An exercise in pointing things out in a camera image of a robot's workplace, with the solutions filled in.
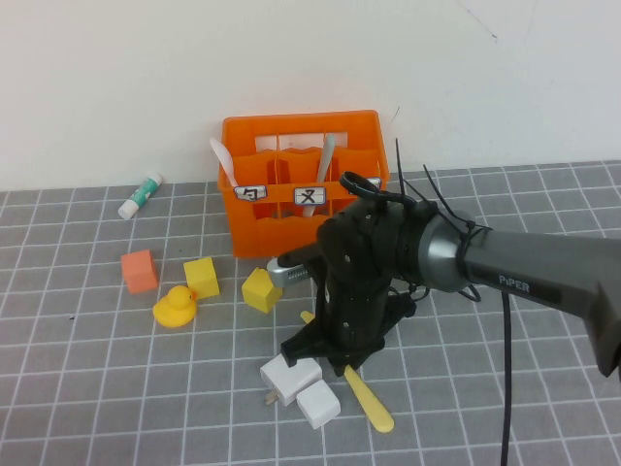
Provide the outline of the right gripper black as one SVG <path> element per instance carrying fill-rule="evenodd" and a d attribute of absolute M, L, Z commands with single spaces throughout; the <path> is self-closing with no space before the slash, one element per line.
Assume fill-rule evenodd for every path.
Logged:
<path fill-rule="evenodd" d="M 415 313 L 414 300 L 391 284 L 422 283 L 426 223 L 421 204 L 358 200 L 322 223 L 315 243 L 281 255 L 284 267 L 304 266 L 318 291 L 313 321 L 280 346 L 288 366 L 325 358 L 342 377 L 383 349 L 386 333 Z"/>

